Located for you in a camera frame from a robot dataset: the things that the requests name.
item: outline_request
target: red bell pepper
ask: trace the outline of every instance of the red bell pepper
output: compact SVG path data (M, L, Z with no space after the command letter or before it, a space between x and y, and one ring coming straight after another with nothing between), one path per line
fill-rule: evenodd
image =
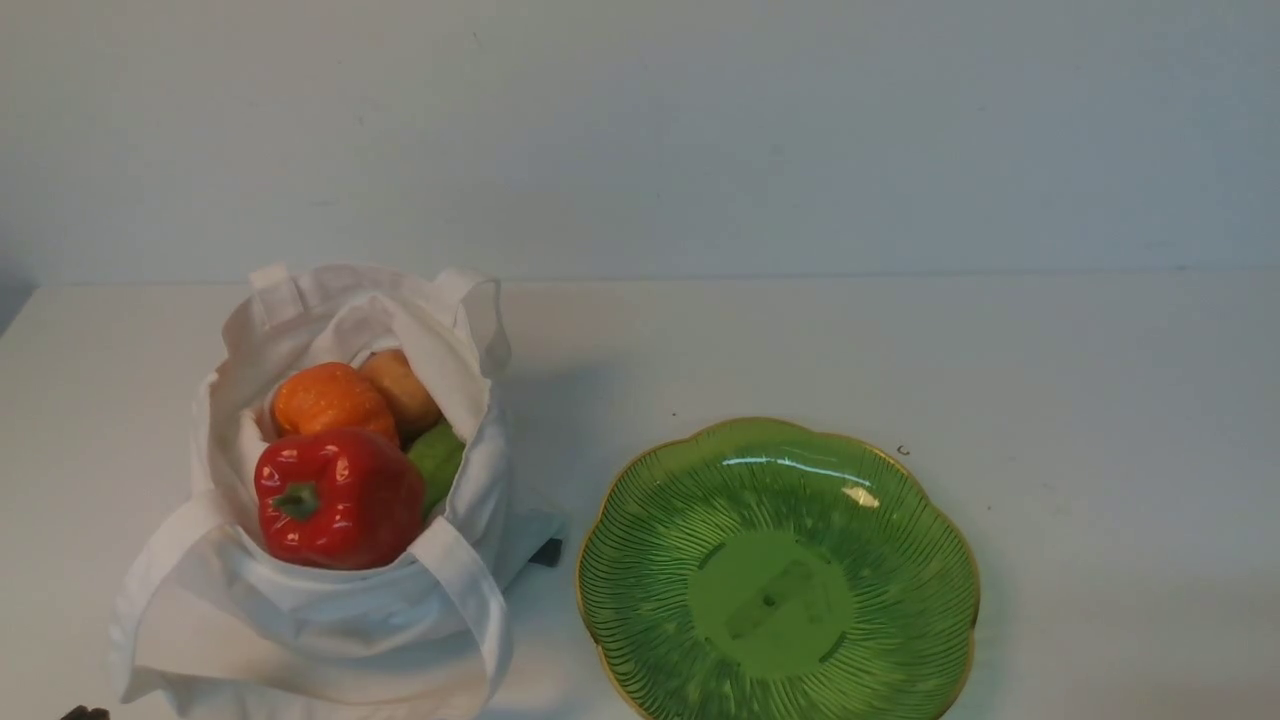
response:
M381 568L422 532L417 468L378 433L333 428L268 446L253 474L273 557L333 570Z

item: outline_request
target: green vegetable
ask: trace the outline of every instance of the green vegetable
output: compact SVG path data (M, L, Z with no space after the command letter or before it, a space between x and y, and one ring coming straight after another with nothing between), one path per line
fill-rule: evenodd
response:
M453 428L444 420L436 423L410 446L408 459L422 473L422 480L426 483L426 498L422 501L424 518L449 495L453 478L462 465L465 448L462 441L453 434Z

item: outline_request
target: tote bag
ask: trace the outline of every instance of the tote bag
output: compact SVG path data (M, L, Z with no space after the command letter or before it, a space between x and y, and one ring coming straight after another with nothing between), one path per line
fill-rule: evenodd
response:
M125 575L110 626L109 670L122 702L160 691L179 715L224 717L474 717L511 660L500 587L550 537L558 514L508 512L507 418L492 378L511 356L499 284L465 270L435 281L371 266L328 265L297 277L279 265L251 277L253 296L223 327L227 359L193 406L191 500L151 537ZM292 373L326 361L358 365L399 347L466 443L454 484L421 536L385 568L335 571L262 550L252 487L274 437L270 398ZM337 698L138 665L147 607L173 577L257 635L303 656L353 660L470 630L486 675L476 697L425 693L384 702Z

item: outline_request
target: white table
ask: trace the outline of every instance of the white table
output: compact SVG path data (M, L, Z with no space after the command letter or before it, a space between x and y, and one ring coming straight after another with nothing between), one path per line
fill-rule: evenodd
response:
M188 407L243 287L47 287L0 340L5 716L104 673L127 565L187 492ZM573 516L509 594L490 720L634 717L573 559L639 451L735 415L904 461L982 568L951 719L1202 720L1280 707L1280 272L512 284L521 478Z

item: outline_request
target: green plate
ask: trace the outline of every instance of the green plate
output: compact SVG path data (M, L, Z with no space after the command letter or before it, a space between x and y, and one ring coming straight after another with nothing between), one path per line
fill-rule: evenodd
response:
M884 452L781 420L640 456L577 573L605 670L653 720L937 720L973 657L955 525Z

